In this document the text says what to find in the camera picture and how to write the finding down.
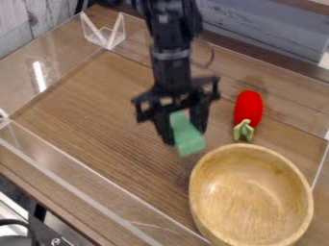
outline red pepper toy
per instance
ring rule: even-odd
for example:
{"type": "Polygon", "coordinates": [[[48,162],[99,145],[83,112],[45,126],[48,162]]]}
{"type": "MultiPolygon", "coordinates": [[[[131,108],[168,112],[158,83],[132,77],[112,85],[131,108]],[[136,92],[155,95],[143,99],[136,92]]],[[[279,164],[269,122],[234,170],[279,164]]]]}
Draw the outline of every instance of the red pepper toy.
{"type": "Polygon", "coordinates": [[[237,100],[234,108],[234,140],[239,140],[241,136],[251,141],[254,128],[261,122],[263,112],[262,97],[258,92],[245,90],[237,100]]]}

